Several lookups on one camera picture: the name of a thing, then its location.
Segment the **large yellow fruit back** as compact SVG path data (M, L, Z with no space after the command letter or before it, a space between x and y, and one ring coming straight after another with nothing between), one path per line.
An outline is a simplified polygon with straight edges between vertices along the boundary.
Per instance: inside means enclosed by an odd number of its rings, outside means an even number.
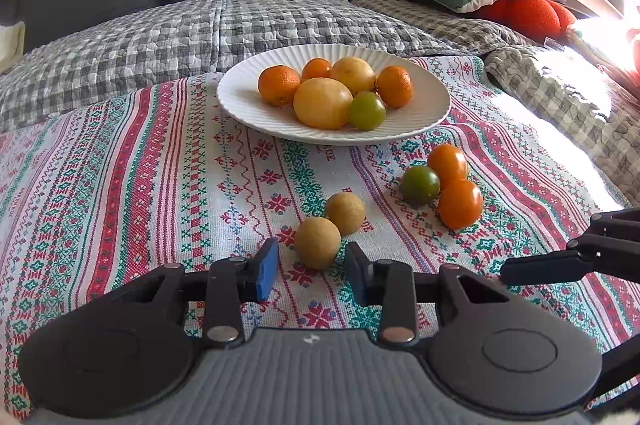
M367 61L356 56L345 56L331 67L330 77L341 82L356 96L374 89L376 75Z

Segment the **large yellow fruit front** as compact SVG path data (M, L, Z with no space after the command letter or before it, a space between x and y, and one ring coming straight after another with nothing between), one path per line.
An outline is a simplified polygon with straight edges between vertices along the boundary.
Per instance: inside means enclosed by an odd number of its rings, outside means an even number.
M308 127L337 130L349 119L352 93L332 78L310 78L297 89L293 108L299 122Z

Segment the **small brown fruit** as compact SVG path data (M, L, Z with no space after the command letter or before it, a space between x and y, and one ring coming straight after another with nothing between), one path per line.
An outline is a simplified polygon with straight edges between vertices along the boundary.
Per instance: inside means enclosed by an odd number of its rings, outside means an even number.
M298 227L294 249L308 268L326 270L334 263L341 246L341 233L334 223L322 217L309 217Z
M326 201L324 211L326 218L334 223L342 237L357 232L366 219L366 208L362 200L352 192L333 194Z

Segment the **large yellow fruit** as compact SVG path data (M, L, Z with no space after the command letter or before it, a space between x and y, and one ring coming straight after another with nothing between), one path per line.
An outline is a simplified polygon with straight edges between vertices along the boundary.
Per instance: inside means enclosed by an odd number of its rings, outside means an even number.
M332 78L310 78L297 89L293 108L299 122L308 127L337 130L349 119L352 93Z
M331 67L330 77L341 82L356 96L374 89L376 75L367 61L356 56L345 56Z

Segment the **orange mandarin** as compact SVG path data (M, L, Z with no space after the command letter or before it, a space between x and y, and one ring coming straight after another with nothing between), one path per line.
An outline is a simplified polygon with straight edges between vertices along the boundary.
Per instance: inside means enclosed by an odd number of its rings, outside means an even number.
M260 73L258 91L267 104L282 107L292 103L301 83L299 73L292 67L276 65Z
M413 97L413 85L405 67L391 65L378 74L376 80L378 95L390 108L401 108Z

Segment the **red plush cushion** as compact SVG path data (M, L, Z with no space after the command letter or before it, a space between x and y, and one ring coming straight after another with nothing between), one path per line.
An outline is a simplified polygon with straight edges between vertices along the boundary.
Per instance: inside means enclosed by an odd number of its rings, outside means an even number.
M553 0L498 0L472 16L508 26L538 44L547 38L563 41L577 22L570 10Z

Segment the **orange tomato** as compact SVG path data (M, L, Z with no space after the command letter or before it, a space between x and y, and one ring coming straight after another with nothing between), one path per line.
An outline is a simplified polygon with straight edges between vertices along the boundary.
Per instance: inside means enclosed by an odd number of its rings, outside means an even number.
M449 143L431 149L427 157L427 166L438 177L442 190L450 183L466 180L469 176L469 164L461 148Z
M480 188L470 180L456 180L440 193L437 215L450 230L461 230L480 219L484 197Z

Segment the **red green patterned tablecloth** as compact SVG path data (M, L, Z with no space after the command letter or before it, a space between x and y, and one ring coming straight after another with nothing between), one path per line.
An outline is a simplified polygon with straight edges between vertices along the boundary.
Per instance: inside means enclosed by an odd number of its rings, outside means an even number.
M337 192L363 201L356 241L372 257L435 271L459 263L495 277L506 258L562 249L598 211L628 200L553 126L491 85L477 58L423 58L448 89L448 117L405 140L345 148L267 136L224 114L219 77L182 78L56 116L1 138L1 408L26 419L17 371L41 325L163 263L205 271L274 237L276 284L246 305L254 327L375 330L341 266L294 253L299 223ZM451 232L433 206L398 191L437 145L463 152L484 209Z

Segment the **small orange fruit back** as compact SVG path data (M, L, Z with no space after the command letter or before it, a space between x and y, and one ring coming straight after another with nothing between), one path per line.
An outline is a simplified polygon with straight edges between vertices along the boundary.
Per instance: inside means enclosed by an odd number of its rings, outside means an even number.
M302 81L306 81L311 78L321 78L331 76L332 64L327 59L314 58L309 60L303 68Z

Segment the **small brown fruit back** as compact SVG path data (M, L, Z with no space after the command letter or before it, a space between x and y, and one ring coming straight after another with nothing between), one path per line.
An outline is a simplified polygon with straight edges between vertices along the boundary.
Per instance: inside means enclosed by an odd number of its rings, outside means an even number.
M342 237L357 232L366 219L366 208L362 200L352 192L333 194L326 201L324 211L326 218L334 223Z

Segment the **cream white blanket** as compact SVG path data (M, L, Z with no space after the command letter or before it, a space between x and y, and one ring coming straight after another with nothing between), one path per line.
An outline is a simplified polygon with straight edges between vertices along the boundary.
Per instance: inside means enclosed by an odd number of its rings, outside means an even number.
M26 25L0 26L0 74L6 73L24 54Z

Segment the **green tomato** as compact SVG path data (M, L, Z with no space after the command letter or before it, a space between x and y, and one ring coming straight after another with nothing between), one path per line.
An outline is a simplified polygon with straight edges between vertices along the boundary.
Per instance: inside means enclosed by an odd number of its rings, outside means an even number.
M401 178L399 191L405 202L412 206L424 206L439 196L439 177L430 167L409 167Z
M349 124L361 131L375 129L385 117L385 105L373 91L358 92L349 107Z

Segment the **small brown fruit front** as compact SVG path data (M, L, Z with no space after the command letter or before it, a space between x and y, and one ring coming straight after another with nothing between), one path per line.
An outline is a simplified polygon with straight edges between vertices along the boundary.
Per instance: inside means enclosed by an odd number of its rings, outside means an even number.
M341 246L341 233L334 223L322 217L309 217L298 227L294 249L308 268L326 270L334 263Z

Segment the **orange mandarin right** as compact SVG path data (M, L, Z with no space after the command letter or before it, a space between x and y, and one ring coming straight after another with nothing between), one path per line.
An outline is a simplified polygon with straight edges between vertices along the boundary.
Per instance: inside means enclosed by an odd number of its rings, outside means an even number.
M405 67L391 65L378 74L376 80L378 95L390 108L401 108L413 97L413 85Z

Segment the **green tomato on plate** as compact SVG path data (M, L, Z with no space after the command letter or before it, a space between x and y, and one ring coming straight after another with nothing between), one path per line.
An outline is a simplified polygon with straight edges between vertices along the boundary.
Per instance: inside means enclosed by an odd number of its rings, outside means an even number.
M373 91L358 92L349 107L349 124L361 131L375 129L385 117L385 105Z

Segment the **beige checkered quilt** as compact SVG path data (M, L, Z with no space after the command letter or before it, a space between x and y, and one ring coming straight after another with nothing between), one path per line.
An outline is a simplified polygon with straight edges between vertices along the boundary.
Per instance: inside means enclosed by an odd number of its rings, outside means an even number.
M354 0L478 55L495 84L584 151L639 204L639 101L575 51L540 46L492 21L406 0Z

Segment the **white ribbed plate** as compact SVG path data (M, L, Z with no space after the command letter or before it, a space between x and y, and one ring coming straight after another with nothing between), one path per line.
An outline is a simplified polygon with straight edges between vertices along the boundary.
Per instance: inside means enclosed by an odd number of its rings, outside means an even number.
M268 105L258 92L258 77L270 66L286 65L299 72L313 58L336 62L345 56L366 60L376 73L390 65L405 67L413 85L411 102L388 113L383 124L371 131L324 130L299 122L290 106ZM451 106L448 89L426 68L384 51L344 44L299 44L250 56L220 78L217 98L229 116L247 127L282 139L334 146L383 143L416 136L440 124Z

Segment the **orange mandarin left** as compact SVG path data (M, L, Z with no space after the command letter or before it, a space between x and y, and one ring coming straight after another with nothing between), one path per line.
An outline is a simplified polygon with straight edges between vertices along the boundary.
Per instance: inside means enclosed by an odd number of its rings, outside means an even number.
M276 65L260 73L258 91L267 104L282 107L292 103L301 83L299 73L292 67Z

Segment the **grey checkered quilt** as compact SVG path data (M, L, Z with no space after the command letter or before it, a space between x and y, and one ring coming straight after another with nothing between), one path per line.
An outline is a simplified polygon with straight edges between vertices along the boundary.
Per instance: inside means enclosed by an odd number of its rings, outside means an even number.
M347 0L186 0L114 18L28 52L1 78L4 132L298 44L410 58L462 53L442 35Z

